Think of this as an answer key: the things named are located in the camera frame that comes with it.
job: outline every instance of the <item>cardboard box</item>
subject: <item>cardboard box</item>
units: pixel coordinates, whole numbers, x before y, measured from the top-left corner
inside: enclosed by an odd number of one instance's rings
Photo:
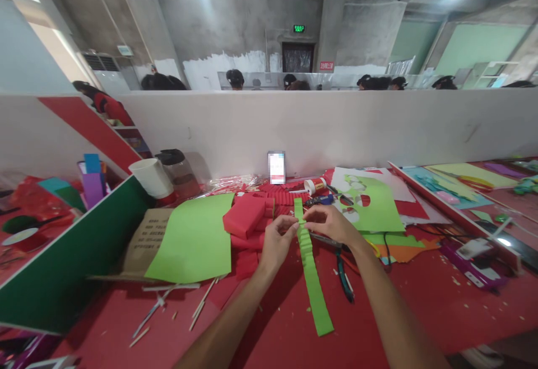
[[[148,209],[127,246],[125,255],[120,262],[118,273],[93,275],[89,279],[163,283],[163,281],[157,279],[144,278],[144,274],[161,246],[166,225],[173,210],[173,208]]]

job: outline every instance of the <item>hand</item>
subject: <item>hand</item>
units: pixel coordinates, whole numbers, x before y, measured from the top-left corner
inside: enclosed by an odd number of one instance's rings
[[[291,239],[299,228],[298,222],[293,216],[280,215],[266,227],[260,266],[276,274],[286,259]]]
[[[333,205],[314,205],[305,214],[304,227],[351,246],[363,239],[357,229]]]

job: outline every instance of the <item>purple paper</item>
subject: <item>purple paper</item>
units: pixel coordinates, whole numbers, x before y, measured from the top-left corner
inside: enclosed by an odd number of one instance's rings
[[[83,174],[82,185],[88,209],[91,209],[104,198],[101,173]]]
[[[519,171],[512,170],[511,168],[506,167],[502,164],[497,163],[484,163],[484,167],[492,170],[496,173],[503,174],[505,176],[510,176],[514,178],[525,178],[528,177],[528,174],[520,173]]]

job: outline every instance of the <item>air conditioner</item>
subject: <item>air conditioner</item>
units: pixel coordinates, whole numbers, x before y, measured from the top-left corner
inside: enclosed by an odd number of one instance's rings
[[[114,57],[95,52],[82,52],[82,56],[107,94],[115,97],[131,91]]]

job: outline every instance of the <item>green wall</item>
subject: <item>green wall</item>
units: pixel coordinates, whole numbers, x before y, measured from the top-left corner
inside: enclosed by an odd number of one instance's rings
[[[389,62],[403,61],[416,56],[411,74],[417,75],[428,55],[441,23],[403,21],[398,30]]]
[[[528,27],[460,24],[444,50],[436,75],[455,75],[479,62],[506,61]]]

